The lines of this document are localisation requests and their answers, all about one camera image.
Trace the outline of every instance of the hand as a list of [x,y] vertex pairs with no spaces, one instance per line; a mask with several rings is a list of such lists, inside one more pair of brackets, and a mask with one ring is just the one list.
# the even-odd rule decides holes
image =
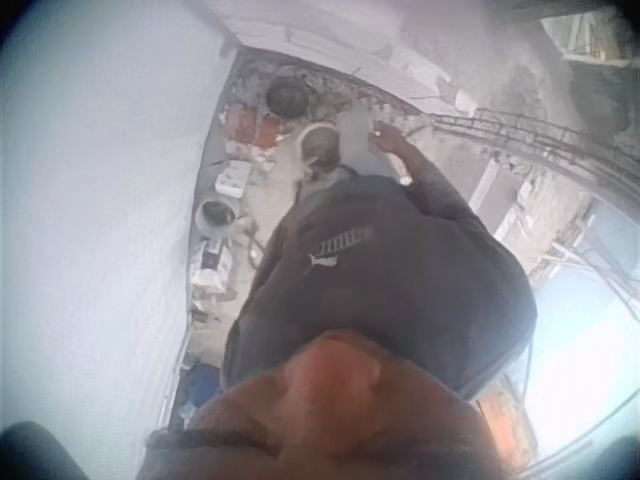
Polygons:
[[392,125],[376,122],[375,128],[371,143],[383,152],[397,154],[408,144],[402,132]]

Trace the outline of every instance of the person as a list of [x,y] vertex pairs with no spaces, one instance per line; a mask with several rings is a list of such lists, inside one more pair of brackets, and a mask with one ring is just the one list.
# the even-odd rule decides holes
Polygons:
[[302,182],[229,333],[225,394],[154,435],[139,480],[505,475],[468,402],[531,338],[527,277],[399,130],[371,143],[413,183],[375,155]]

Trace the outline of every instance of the metal railing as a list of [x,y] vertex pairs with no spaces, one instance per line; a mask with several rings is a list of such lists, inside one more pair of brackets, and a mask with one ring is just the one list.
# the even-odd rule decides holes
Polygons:
[[640,148],[611,145],[545,120],[478,109],[472,118],[431,114],[435,132],[474,140],[565,175],[640,223]]

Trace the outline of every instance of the dark jacket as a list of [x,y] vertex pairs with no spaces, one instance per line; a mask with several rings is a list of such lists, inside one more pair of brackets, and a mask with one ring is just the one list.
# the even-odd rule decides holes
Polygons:
[[432,164],[411,187],[355,176],[274,231],[227,340],[232,387],[331,329],[353,329],[470,399],[533,333],[511,253]]

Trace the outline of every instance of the white box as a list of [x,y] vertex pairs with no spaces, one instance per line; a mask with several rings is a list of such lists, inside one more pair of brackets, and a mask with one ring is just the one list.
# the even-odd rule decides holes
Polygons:
[[233,198],[242,198],[244,189],[249,182],[251,164],[241,160],[231,160],[218,178],[216,178],[216,192]]

